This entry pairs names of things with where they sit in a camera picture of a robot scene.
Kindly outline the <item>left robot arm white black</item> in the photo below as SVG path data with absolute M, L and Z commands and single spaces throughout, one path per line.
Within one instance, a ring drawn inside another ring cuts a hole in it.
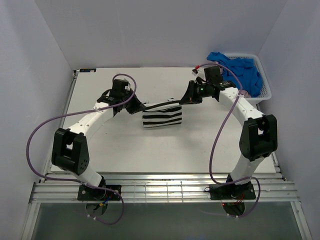
M 88 142 L 107 121 L 123 109 L 135 114 L 144 108 L 128 80 L 114 79 L 112 88 L 97 99 L 93 112 L 87 113 L 67 129 L 56 130 L 51 163 L 72 173 L 78 181 L 89 184 L 88 193 L 95 200 L 102 199 L 106 195 L 106 181 L 90 167 Z

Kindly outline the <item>black white striped tank top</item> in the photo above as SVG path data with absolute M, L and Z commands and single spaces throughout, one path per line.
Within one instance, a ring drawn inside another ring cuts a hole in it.
M 146 103 L 142 111 L 142 126 L 156 128 L 179 125 L 182 123 L 182 106 L 178 100 L 169 100 L 162 103 Z

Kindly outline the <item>blue tank top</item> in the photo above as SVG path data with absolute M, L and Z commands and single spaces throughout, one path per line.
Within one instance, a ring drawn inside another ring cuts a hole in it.
M 254 64 L 253 58 L 229 58 L 220 52 L 211 52 L 206 59 L 217 62 L 231 70 L 240 81 L 242 89 L 252 98 L 260 95 L 263 79 Z

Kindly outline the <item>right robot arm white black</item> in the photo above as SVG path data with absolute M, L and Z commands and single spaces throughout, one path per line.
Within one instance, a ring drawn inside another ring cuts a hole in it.
M 207 190 L 211 200 L 256 198 L 251 180 L 260 163 L 278 147 L 277 119 L 265 115 L 240 96 L 241 90 L 232 81 L 226 81 L 219 67 L 204 69 L 204 78 L 196 77 L 188 83 L 180 105 L 200 104 L 203 98 L 212 97 L 226 107 L 242 130 L 239 139 L 240 157 L 228 174 L 225 183 L 215 181 Z

